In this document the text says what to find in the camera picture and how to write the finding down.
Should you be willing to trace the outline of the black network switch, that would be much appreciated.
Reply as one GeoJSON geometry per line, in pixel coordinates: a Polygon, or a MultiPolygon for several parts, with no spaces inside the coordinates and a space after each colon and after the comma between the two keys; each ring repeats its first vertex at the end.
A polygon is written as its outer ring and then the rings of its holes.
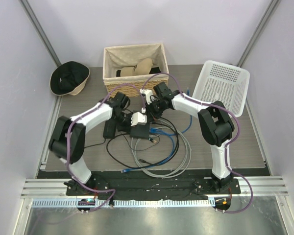
{"type": "Polygon", "coordinates": [[[136,139],[149,139],[150,124],[137,124],[131,127],[130,137],[136,139]]]}

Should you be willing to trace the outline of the wicker basket with liner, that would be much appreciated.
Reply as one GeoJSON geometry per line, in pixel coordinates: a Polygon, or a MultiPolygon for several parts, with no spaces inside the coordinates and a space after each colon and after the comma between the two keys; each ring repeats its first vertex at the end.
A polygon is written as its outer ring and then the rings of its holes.
{"type": "Polygon", "coordinates": [[[139,93],[133,87],[117,86],[128,83],[136,88],[152,89],[161,82],[168,83],[169,73],[162,43],[106,47],[103,51],[102,79],[111,94],[122,92],[128,97],[139,93]]]}

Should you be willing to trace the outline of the white plastic perforated basket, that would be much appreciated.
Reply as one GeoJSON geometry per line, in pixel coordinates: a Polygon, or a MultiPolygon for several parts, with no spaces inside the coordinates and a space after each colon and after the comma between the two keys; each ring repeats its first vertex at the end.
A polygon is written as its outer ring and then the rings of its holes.
{"type": "Polygon", "coordinates": [[[237,66],[208,60],[199,74],[192,98],[205,103],[221,101],[235,117],[243,113],[250,73],[237,66]]]}

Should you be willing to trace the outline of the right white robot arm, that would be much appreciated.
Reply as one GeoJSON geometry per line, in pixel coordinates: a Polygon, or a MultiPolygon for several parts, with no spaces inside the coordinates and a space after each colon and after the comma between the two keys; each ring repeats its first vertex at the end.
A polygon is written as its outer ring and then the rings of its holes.
{"type": "Polygon", "coordinates": [[[182,111],[198,118],[201,134],[211,147],[212,189],[216,193],[228,190],[233,181],[229,164],[229,143],[235,127],[223,103],[203,103],[178,90],[171,91],[164,82],[156,85],[154,91],[156,95],[151,90],[140,90],[147,102],[147,112],[154,119],[159,119],[167,109],[182,111]]]}

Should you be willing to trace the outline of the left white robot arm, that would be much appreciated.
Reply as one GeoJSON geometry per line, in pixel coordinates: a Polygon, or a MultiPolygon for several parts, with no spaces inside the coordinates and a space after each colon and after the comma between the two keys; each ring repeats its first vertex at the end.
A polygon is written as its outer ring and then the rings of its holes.
{"type": "Polygon", "coordinates": [[[96,187],[83,159],[86,134],[103,122],[105,140],[115,137],[118,125],[130,127],[130,117],[124,113],[129,104],[129,97],[118,92],[113,98],[100,101],[79,115],[58,118],[49,141],[49,150],[68,166],[68,172],[83,195],[90,195],[96,187]]]}

